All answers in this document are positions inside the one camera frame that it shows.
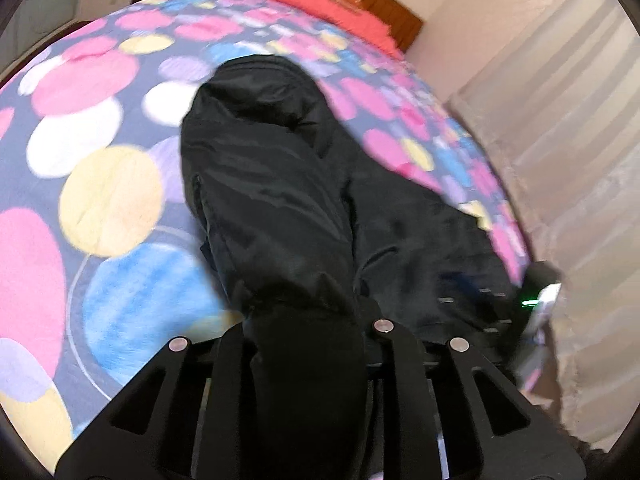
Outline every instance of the black device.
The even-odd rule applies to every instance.
[[[539,271],[517,301],[539,298],[550,281]],[[511,344],[528,319],[511,320],[498,337]],[[370,320],[365,336],[369,380],[383,389],[386,480],[442,480],[447,472],[456,480],[584,480],[582,460],[546,415],[468,340],[427,351],[388,319]],[[172,339],[79,435],[56,480],[247,478],[250,353],[242,324],[197,344]]]

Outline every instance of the mattress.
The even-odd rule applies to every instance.
[[[0,404],[49,469],[173,336],[238,322],[184,203],[179,126],[226,60],[287,56],[380,164],[478,217],[528,262],[480,148],[411,67],[268,0],[145,0],[39,54],[0,89]]]

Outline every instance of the polka dot bedsheet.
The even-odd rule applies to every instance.
[[[237,321],[184,203],[179,125],[217,66],[287,56],[380,164],[478,217],[517,280],[527,254],[481,150],[405,62],[268,0],[145,0],[0,89],[0,404],[52,470],[172,336]]]

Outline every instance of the black jacket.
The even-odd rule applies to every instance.
[[[205,252],[257,350],[272,478],[341,478],[364,418],[371,305],[426,343],[471,337],[473,307],[441,302],[456,292],[440,275],[509,293],[502,262],[476,218],[372,160],[282,57],[222,65],[184,118],[181,153]]]

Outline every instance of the silver rivet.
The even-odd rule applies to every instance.
[[[378,332],[387,334],[394,329],[394,324],[391,323],[388,319],[379,319],[373,324],[373,328],[375,328]]]
[[[187,346],[189,346],[189,342],[183,337],[176,337],[169,341],[169,350],[171,352],[182,352]]]
[[[469,350],[469,341],[467,341],[466,339],[463,339],[461,337],[455,337],[453,338],[450,342],[449,345],[451,346],[451,348],[453,348],[456,352],[466,352],[467,350]]]

